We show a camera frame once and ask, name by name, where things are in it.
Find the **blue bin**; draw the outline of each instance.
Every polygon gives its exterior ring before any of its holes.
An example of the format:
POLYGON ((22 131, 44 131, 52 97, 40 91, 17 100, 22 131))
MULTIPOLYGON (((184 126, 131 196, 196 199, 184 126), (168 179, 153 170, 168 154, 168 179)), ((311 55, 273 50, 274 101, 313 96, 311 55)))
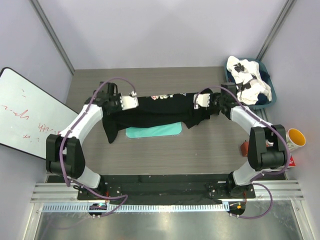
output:
MULTIPOLYGON (((238 58, 238 59, 239 60, 247 59, 248 61, 255 61, 255 62, 257 62, 259 64, 259 71, 264 71, 264 72, 268 73, 266 66, 259 60, 256 60, 254 58, 238 58)), ((229 81, 231 83, 235 83, 235 79, 231 75, 231 72, 229 72, 227 70, 227 62, 225 62, 225 65, 224 65, 224 73, 225 73, 225 78, 226 78, 227 81, 229 81)), ((271 88, 272 100, 268 101, 266 104, 263 104, 263 105, 248 105, 248 107, 250 109, 257 110, 257 109, 264 109, 264 108, 267 108, 267 107, 271 107, 277 101, 277 96, 276 96, 276 93, 275 93, 275 89, 274 89, 274 86, 272 85, 270 77, 265 79, 265 83, 268 84, 270 86, 270 88, 271 88)))

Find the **turquoise fabric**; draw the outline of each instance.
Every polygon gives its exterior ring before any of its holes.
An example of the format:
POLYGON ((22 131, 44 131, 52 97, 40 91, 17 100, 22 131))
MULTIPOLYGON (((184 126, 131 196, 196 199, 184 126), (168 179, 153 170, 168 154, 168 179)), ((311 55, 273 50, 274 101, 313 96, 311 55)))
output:
POLYGON ((130 139, 172 136, 182 132, 181 122, 149 128, 129 127, 125 129, 125 135, 130 139))

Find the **cup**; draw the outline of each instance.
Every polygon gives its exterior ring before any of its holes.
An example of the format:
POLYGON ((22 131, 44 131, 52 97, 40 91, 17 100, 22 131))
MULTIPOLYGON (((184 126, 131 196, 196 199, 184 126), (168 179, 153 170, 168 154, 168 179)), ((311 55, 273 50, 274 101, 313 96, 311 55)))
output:
POLYGON ((290 128, 286 131, 286 144, 292 152, 306 145, 306 138, 298 129, 290 128))

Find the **wall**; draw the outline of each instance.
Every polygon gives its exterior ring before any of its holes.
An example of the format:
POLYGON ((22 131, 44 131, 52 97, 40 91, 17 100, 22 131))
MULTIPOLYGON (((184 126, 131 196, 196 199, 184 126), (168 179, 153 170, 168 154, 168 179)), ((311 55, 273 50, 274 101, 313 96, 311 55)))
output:
MULTIPOLYGON (((0 69, 11 67, 59 100, 67 99, 72 76, 27 0, 1 1, 0 43, 0 69)), ((23 238, 29 201, 45 172, 44 160, 0 145, 1 239, 23 238)))
POLYGON ((297 1, 263 59, 277 94, 269 118, 306 136, 306 146, 293 152, 297 167, 290 173, 302 187, 315 226, 320 226, 319 12, 320 1, 297 1))
POLYGON ((285 0, 39 0, 75 69, 256 57, 285 0))

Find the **mug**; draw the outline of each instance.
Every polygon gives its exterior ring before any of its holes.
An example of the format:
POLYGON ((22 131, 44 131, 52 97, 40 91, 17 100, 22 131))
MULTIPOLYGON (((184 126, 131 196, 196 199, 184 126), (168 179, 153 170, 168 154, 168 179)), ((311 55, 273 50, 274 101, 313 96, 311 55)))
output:
POLYGON ((286 131, 286 145, 292 152, 306 145, 306 138, 298 129, 290 128, 286 131))

